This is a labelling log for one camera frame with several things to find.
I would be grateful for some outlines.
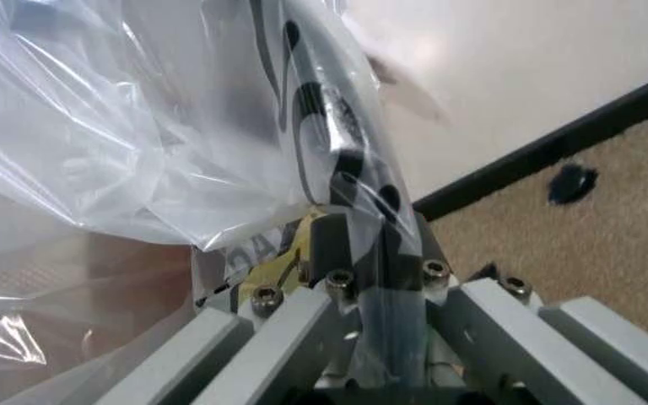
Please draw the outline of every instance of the bolt head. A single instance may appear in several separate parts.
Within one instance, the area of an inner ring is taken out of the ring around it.
[[[429,286],[445,287],[449,283],[451,267],[449,263],[441,260],[425,260],[422,263],[424,284]]]
[[[284,293],[276,285],[260,285],[251,293],[251,309],[257,316],[268,318],[284,302]]]

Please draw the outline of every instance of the beige carpet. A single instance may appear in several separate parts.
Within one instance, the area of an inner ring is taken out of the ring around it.
[[[580,202],[548,204],[559,162],[436,220],[437,239],[460,278],[494,261],[545,302],[590,295],[648,332],[648,121],[566,161],[599,171]]]

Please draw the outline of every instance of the clear plastic bag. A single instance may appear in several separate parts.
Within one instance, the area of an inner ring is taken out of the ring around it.
[[[190,280],[186,247],[90,234],[0,196],[0,401],[52,377],[11,403],[101,395],[191,319]]]
[[[0,401],[179,313],[180,321],[159,328],[161,344],[192,316],[188,260],[185,247],[86,233],[0,253]],[[150,351],[98,366],[135,365]]]
[[[364,340],[419,381],[394,332],[424,330],[419,233],[374,82],[319,0],[0,0],[0,193],[205,251],[344,213]]]

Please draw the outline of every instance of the black baseboard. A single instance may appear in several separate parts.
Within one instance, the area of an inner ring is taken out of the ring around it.
[[[648,84],[429,194],[414,209],[437,219],[647,119]]]

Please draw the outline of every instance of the white wall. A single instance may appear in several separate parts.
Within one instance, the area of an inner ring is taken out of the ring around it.
[[[344,18],[414,81],[383,89],[413,201],[648,83],[648,0],[406,3],[349,0]]]

